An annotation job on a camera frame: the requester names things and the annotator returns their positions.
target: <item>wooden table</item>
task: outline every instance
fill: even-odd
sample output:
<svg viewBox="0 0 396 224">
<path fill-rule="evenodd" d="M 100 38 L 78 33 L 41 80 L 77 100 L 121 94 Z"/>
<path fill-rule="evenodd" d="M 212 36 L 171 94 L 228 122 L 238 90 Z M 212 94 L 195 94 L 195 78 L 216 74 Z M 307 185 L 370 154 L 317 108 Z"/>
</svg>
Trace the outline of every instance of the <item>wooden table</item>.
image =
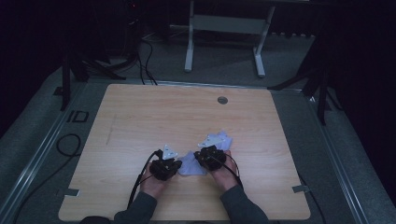
<svg viewBox="0 0 396 224">
<path fill-rule="evenodd" d="M 218 98 L 228 103 L 222 105 Z M 113 218 L 125 210 L 149 155 L 167 144 L 179 156 L 199 150 L 209 133 L 233 138 L 245 192 L 270 219 L 307 219 L 310 211 L 288 142 L 267 90 L 110 85 L 91 129 L 59 218 Z M 226 220 L 210 175 L 175 175 L 152 220 Z"/>
</svg>

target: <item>crumpled paper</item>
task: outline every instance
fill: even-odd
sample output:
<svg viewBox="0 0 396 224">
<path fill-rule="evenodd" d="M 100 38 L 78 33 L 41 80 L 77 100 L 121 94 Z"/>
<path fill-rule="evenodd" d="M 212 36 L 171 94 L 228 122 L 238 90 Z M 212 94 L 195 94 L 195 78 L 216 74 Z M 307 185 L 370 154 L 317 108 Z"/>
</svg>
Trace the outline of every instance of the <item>crumpled paper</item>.
<svg viewBox="0 0 396 224">
<path fill-rule="evenodd" d="M 231 142 L 233 141 L 233 139 L 229 137 L 224 131 L 221 131 L 219 133 L 210 133 L 207 136 L 221 138 L 223 141 L 215 144 L 215 146 L 217 149 L 223 151 L 230 149 Z M 180 175 L 207 174 L 207 170 L 199 164 L 198 160 L 195 159 L 194 153 L 192 151 L 189 151 L 186 156 L 179 158 L 179 160 L 183 162 L 181 164 L 181 167 L 178 169 L 178 173 Z"/>
</svg>

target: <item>hand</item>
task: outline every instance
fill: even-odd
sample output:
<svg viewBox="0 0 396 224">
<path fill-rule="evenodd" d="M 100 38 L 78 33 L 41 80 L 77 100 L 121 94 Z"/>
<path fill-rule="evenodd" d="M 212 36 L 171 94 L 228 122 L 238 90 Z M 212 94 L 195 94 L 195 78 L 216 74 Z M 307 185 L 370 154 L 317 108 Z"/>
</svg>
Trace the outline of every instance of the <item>hand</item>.
<svg viewBox="0 0 396 224">
<path fill-rule="evenodd" d="M 233 163 L 233 161 L 231 160 L 231 151 L 230 150 L 226 150 L 224 151 L 225 154 L 227 154 L 228 156 L 226 156 L 226 161 L 224 162 L 224 164 L 226 166 L 228 166 L 234 173 L 236 173 L 236 165 L 235 163 Z M 219 188 L 225 192 L 228 189 L 238 185 L 238 182 L 236 182 L 235 177 L 233 176 L 233 174 L 227 170 L 226 168 L 224 168 L 224 166 L 221 166 L 221 168 L 219 168 L 218 170 L 209 172 L 213 178 L 216 181 L 216 184 L 219 186 Z"/>
<path fill-rule="evenodd" d="M 152 173 L 149 171 L 149 167 L 151 166 L 151 162 L 148 164 L 146 167 L 146 172 L 143 174 L 142 179 L 143 181 L 140 184 L 140 191 L 147 193 L 151 197 L 155 198 L 158 200 L 161 195 L 163 194 L 163 191 L 166 189 L 169 183 L 169 179 L 166 181 L 159 180 L 155 178 Z"/>
</svg>

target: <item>gray carpet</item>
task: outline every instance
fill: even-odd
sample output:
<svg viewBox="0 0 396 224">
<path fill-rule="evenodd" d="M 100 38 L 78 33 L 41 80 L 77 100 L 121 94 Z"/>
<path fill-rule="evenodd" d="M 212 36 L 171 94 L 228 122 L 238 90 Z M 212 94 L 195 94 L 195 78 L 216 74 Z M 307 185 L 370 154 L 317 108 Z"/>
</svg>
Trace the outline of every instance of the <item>gray carpet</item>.
<svg viewBox="0 0 396 224">
<path fill-rule="evenodd" d="M 312 38 L 304 37 L 287 39 L 284 36 L 269 36 L 263 53 L 267 77 L 259 78 L 256 76 L 251 52 L 252 43 L 255 41 L 253 36 L 247 38 L 242 36 L 244 39 L 240 41 L 240 45 L 235 44 L 235 41 L 228 41 L 230 45 L 226 45 L 227 38 L 219 41 L 217 37 L 217 41 L 213 41 L 210 35 L 209 37 L 205 36 L 207 34 L 201 35 L 196 41 L 194 63 L 190 73 L 184 72 L 186 36 L 176 35 L 169 43 L 162 42 L 155 35 L 147 37 L 146 40 L 154 48 L 148 70 L 161 84 L 172 81 L 264 88 L 293 77 L 313 41 Z M 143 59 L 148 57 L 148 45 L 142 46 L 141 54 Z M 128 77 L 125 83 L 139 82 L 137 66 L 120 72 L 120 75 Z M 78 95 L 73 97 L 74 102 L 69 110 L 62 113 L 59 112 L 61 98 L 52 95 L 55 88 L 61 85 L 60 71 L 48 78 L 21 117 L 1 139 L 1 202 L 4 202 L 12 192 L 24 166 L 40 147 L 51 125 L 59 120 L 59 117 L 67 118 L 71 110 L 89 112 L 89 119 L 85 123 L 63 120 L 56 138 L 59 139 L 67 133 L 77 133 L 81 136 L 82 143 L 85 142 L 106 86 L 111 82 L 114 81 L 100 75 L 92 76 L 88 84 L 73 82 L 73 90 L 78 92 Z M 303 85 L 302 81 L 291 86 L 290 89 L 300 89 Z M 346 200 L 345 189 L 340 185 L 328 151 L 329 144 L 322 134 L 322 127 L 318 125 L 312 105 L 297 91 L 273 92 L 273 96 L 296 168 L 311 188 L 327 223 L 366 223 L 364 220 L 356 221 L 353 217 Z M 331 104 L 330 107 L 332 110 L 326 111 L 325 118 L 328 125 L 325 132 L 329 134 L 332 146 L 338 152 L 367 221 L 394 223 L 396 210 L 382 189 L 347 117 L 342 111 L 334 109 Z M 67 138 L 62 141 L 61 148 L 71 153 L 76 144 L 75 139 Z M 28 191 L 46 179 L 66 160 L 67 158 L 56 150 L 55 145 L 52 145 Z M 77 163 L 78 158 L 71 160 L 60 173 L 27 201 L 21 210 L 18 223 L 63 223 L 57 217 L 63 197 L 57 196 L 57 193 L 68 187 Z M 306 198 L 312 213 L 311 218 L 304 221 L 279 220 L 279 222 L 323 223 L 314 198 L 309 194 L 306 194 Z"/>
</svg>

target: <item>floor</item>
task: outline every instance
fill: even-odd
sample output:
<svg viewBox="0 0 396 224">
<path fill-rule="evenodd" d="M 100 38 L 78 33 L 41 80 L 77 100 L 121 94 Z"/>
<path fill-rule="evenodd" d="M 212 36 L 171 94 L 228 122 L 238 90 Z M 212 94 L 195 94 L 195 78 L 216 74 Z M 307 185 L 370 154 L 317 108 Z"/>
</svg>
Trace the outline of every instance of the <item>floor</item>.
<svg viewBox="0 0 396 224">
<path fill-rule="evenodd" d="M 295 75 L 314 38 L 269 36 L 263 50 L 267 76 L 261 78 L 255 74 L 251 51 L 255 36 L 233 35 L 232 41 L 229 36 L 217 36 L 213 41 L 213 35 L 217 34 L 198 34 L 190 73 L 183 70 L 187 37 L 186 30 L 180 27 L 173 29 L 167 43 L 155 34 L 147 33 L 144 39 L 151 46 L 141 46 L 141 57 L 146 60 L 150 48 L 153 48 L 147 68 L 160 85 L 265 89 Z M 113 58 L 112 61 L 118 62 L 119 59 Z M 2 223 L 10 222 L 17 211 L 15 204 L 23 202 L 31 192 L 32 196 L 18 213 L 17 223 L 64 223 L 57 217 L 63 200 L 60 191 L 68 187 L 78 159 L 71 160 L 44 183 L 67 161 L 56 150 L 56 143 L 65 134 L 77 133 L 83 145 L 109 83 L 141 83 L 138 65 L 118 71 L 118 74 L 127 77 L 126 81 L 111 80 L 98 74 L 92 74 L 88 83 L 73 80 L 72 102 L 64 112 L 59 111 L 61 97 L 53 95 L 56 87 L 61 85 L 61 70 L 43 83 L 19 119 L 0 140 L 0 176 L 2 180 L 8 180 L 0 186 Z M 308 220 L 273 220 L 274 223 L 394 223 L 396 209 L 376 177 L 347 116 L 328 101 L 329 107 L 325 112 L 327 125 L 320 125 L 316 117 L 315 97 L 304 97 L 299 91 L 303 85 L 304 81 L 283 91 L 272 91 L 272 94 L 296 168 L 311 188 L 312 194 L 307 193 L 306 198 L 312 216 Z M 89 119 L 84 123 L 67 122 L 72 110 L 88 111 Z M 76 147 L 72 140 L 63 144 L 66 150 L 72 151 Z M 40 183 L 44 184 L 34 191 Z"/>
</svg>

